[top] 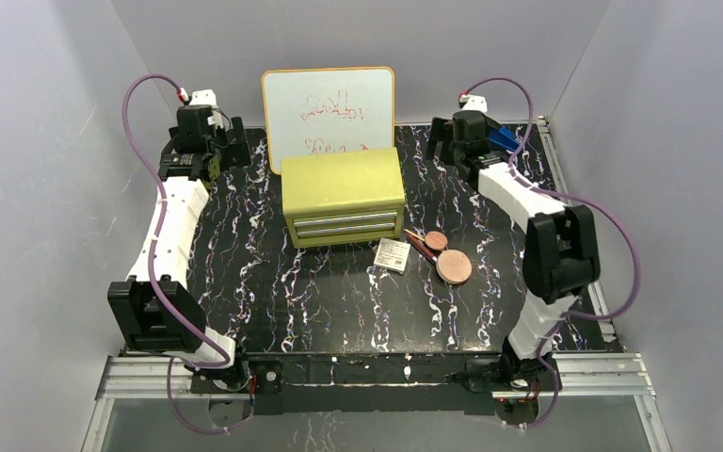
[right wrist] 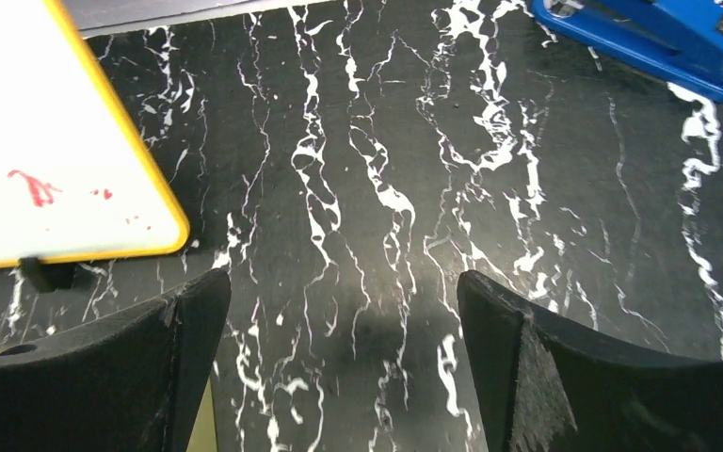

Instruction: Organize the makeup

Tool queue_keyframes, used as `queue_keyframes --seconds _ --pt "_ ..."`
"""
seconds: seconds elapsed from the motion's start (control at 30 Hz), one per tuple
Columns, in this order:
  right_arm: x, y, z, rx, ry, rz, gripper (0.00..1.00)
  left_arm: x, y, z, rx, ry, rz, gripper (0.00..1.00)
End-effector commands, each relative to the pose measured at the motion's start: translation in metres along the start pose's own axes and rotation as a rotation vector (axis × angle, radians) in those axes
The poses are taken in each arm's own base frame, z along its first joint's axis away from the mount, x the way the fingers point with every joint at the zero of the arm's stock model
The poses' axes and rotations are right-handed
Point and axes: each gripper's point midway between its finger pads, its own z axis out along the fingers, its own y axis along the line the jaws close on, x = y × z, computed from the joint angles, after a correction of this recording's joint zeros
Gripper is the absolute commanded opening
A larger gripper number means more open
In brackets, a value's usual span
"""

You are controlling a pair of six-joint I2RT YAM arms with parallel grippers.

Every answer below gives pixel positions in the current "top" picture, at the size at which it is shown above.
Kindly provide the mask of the green metal drawer chest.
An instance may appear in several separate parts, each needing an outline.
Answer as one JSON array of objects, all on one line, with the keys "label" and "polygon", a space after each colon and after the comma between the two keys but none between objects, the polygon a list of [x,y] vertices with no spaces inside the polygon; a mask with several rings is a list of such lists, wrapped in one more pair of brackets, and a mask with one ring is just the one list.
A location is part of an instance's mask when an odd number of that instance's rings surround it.
[{"label": "green metal drawer chest", "polygon": [[397,238],[406,193],[394,147],[281,161],[281,206],[299,249]]}]

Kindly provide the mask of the small round powder puff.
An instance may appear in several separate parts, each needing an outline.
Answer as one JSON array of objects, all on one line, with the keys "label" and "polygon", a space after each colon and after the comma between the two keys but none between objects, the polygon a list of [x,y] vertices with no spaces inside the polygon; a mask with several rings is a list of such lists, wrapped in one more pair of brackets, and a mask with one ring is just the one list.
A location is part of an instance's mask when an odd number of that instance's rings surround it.
[{"label": "small round powder puff", "polygon": [[424,242],[426,246],[434,251],[443,251],[447,249],[448,239],[439,231],[430,231],[425,234]]}]

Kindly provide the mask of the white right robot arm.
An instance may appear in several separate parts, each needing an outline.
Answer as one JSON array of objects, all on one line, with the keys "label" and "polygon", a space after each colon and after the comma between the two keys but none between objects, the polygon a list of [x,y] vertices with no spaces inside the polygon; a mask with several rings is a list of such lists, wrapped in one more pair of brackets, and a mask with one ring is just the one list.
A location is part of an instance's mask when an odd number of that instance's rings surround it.
[{"label": "white right robot arm", "polygon": [[435,117],[426,157],[455,167],[464,182],[496,203],[524,233],[522,276],[527,294],[517,324],[496,361],[456,375],[508,384],[531,381],[550,369],[554,327],[599,279],[601,269],[591,210],[566,205],[519,181],[511,153],[494,139],[501,128],[475,110],[460,110],[449,119]]}]

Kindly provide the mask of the large round powder puff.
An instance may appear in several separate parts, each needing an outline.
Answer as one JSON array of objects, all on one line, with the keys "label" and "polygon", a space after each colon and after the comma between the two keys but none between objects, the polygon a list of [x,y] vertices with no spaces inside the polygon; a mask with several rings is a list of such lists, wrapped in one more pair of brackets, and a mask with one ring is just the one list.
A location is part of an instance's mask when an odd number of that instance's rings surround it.
[{"label": "large round powder puff", "polygon": [[440,278],[449,284],[462,284],[472,276],[473,266],[469,257],[459,250],[445,250],[436,262]]}]

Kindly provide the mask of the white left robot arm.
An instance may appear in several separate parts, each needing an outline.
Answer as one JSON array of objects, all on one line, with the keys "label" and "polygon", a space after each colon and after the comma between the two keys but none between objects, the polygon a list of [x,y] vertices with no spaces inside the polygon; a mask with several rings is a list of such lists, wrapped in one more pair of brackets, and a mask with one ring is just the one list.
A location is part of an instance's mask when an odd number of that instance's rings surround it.
[{"label": "white left robot arm", "polygon": [[130,349],[224,370],[234,364],[236,342],[208,327],[186,276],[211,186],[224,170],[249,163],[249,145],[241,119],[213,101],[193,100],[176,118],[160,155],[146,238],[127,277],[109,285],[107,301]]}]

